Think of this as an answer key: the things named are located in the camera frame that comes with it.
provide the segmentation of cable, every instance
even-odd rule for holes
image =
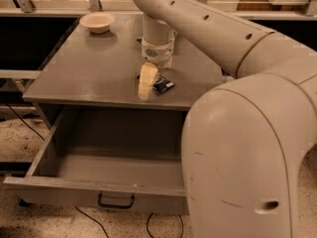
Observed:
[[[94,219],[93,217],[90,217],[87,213],[83,212],[82,210],[79,210],[76,206],[75,206],[75,209],[77,211],[79,211],[81,214],[85,215],[86,217],[90,218],[92,221],[96,222],[101,228],[102,228],[102,231],[105,233],[106,237],[109,238],[107,232],[106,232],[106,229],[103,227],[103,225],[97,221],[96,219]]]
[[[156,238],[156,237],[154,237],[154,236],[152,235],[152,233],[150,232],[150,229],[149,229],[149,223],[150,223],[150,220],[151,220],[151,218],[152,218],[153,215],[154,215],[154,214],[151,213],[151,214],[149,215],[149,217],[148,217],[148,221],[147,221],[147,231],[148,231],[148,234],[150,235],[151,238]],[[180,220],[180,223],[181,223],[181,233],[180,233],[179,238],[182,238],[182,236],[183,236],[183,234],[184,234],[184,223],[183,223],[183,221],[182,221],[181,216],[180,216],[180,215],[177,215],[177,216],[178,216],[178,218],[179,218],[179,220]]]
[[[44,137],[41,136],[39,132],[37,132],[35,129],[33,129],[26,121],[9,105],[6,103],[6,105],[12,110],[13,113],[26,125],[28,126],[32,131],[34,131],[42,140],[45,140]]]

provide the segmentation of white bowl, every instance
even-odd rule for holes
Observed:
[[[84,15],[79,23],[95,34],[105,33],[109,30],[110,24],[115,21],[115,17],[107,12],[92,12]]]

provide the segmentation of open drawer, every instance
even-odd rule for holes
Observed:
[[[67,106],[24,178],[29,203],[186,214],[183,111]]]

